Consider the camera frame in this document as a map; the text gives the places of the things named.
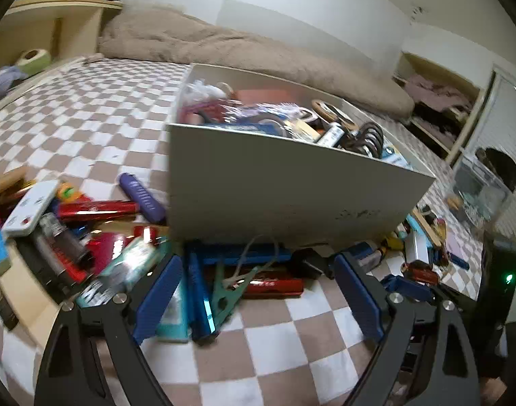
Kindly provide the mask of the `green clip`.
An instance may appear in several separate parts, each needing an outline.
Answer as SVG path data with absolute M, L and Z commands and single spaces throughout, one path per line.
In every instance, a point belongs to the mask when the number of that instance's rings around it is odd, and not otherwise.
M 224 263 L 218 262 L 211 299 L 212 315 L 217 329 L 221 328 L 231 316 L 242 295 L 260 270 L 254 267 L 250 272 L 241 277 L 235 277 L 225 284 Z

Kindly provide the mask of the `teal lighter left pile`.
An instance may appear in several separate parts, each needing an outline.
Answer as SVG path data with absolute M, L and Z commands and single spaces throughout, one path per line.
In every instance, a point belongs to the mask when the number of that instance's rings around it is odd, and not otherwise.
M 156 328 L 156 335 L 164 342 L 187 343 L 189 332 L 186 280 L 182 278 Z

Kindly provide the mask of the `white charger adapter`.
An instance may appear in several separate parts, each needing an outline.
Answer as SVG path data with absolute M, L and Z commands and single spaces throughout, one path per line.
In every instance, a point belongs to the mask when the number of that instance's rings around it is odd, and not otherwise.
M 427 246 L 427 238 L 419 232 L 412 231 L 404 240 L 405 260 L 407 263 L 420 261 L 429 265 L 429 253 Z

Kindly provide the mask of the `long wooden case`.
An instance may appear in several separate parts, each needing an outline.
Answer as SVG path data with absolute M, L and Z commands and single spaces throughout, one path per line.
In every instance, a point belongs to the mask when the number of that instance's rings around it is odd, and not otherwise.
M 432 244 L 437 248 L 441 247 L 442 246 L 441 238 L 439 238 L 439 236 L 437 235 L 435 230 L 427 223 L 427 221 L 422 216 L 420 211 L 416 207 L 414 207 L 412 209 L 412 211 L 410 212 L 410 214 L 416 219 L 416 221 L 418 222 L 420 227 L 423 229 L 426 236 L 430 239 Z

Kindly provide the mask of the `clear plastic storage box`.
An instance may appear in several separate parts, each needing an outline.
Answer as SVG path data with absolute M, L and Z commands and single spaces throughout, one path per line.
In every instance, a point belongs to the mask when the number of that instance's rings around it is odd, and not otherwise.
M 481 235 L 495 222 L 512 199 L 512 192 L 475 156 L 461 156 L 445 203 L 467 230 Z

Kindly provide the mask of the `red slim lighter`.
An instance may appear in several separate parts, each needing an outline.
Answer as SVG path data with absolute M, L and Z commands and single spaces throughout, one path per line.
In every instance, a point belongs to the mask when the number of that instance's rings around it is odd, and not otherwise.
M 139 212 L 132 201 L 94 201 L 62 203 L 56 216 L 63 222 L 97 222 L 135 216 Z

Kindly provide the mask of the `purple lighter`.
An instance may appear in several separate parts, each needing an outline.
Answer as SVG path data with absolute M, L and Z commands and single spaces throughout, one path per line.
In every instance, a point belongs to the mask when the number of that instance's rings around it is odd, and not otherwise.
M 119 186 L 130 200 L 138 204 L 139 211 L 147 221 L 156 225 L 166 222 L 164 207 L 134 175 L 121 173 Z

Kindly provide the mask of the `closet shelf with clothes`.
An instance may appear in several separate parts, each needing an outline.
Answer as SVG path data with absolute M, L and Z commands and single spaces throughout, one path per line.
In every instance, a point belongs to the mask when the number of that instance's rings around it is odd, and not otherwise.
M 415 106 L 409 131 L 440 159 L 454 165 L 466 146 L 486 90 L 445 66 L 404 51 L 395 82 Z

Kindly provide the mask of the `checkered bed sheet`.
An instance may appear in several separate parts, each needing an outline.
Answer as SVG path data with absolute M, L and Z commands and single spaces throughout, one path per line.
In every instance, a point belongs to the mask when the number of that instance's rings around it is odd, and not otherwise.
M 165 126 L 185 65 L 103 60 L 0 111 L 0 175 L 26 166 L 96 200 L 136 177 L 167 199 Z M 152 338 L 142 352 L 177 405 L 340 405 L 370 357 L 337 285 L 320 278 L 292 300 L 245 300 L 207 347 Z

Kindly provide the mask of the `round panda tin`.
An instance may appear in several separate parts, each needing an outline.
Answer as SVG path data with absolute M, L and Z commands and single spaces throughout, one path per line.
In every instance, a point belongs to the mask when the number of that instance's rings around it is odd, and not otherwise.
M 314 99 L 311 101 L 313 111 L 328 124 L 337 123 L 349 132 L 356 131 L 359 126 L 345 112 L 325 101 Z

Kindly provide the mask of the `purple plush toy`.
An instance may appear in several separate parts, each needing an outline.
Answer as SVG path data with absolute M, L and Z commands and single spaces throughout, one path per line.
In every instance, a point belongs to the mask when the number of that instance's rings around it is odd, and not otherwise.
M 27 75 L 17 66 L 4 66 L 0 68 L 0 99 L 2 99 L 11 86 L 27 79 Z

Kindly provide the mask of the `green avocado plush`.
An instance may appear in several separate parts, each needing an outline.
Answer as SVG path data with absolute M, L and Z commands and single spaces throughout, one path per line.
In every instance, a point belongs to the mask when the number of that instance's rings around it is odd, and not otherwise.
M 44 71 L 51 64 L 51 55 L 46 49 L 30 49 L 21 54 L 16 66 L 25 75 L 33 76 Z

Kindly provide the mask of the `brown leather wallet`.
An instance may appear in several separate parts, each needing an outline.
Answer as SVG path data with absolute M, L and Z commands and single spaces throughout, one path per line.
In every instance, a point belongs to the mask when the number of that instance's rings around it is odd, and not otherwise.
M 237 100 L 245 106 L 257 104 L 295 104 L 296 98 L 285 90 L 278 89 L 245 89 L 237 90 L 232 95 L 233 100 Z

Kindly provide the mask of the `beige quilted duvet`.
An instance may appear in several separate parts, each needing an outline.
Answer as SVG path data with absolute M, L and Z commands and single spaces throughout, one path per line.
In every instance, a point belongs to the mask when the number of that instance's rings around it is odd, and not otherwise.
M 398 121 L 413 99 L 392 79 L 254 33 L 211 25 L 169 6 L 127 6 L 104 27 L 98 49 L 108 58 L 205 63 L 255 71 L 342 97 Z

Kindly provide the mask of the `wooden bedside shelf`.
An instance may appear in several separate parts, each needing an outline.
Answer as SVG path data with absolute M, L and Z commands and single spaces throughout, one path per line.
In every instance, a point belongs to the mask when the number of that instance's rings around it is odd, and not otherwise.
M 92 55 L 101 31 L 122 9 L 107 0 L 18 0 L 0 20 L 0 67 L 30 49 L 45 49 L 55 62 Z

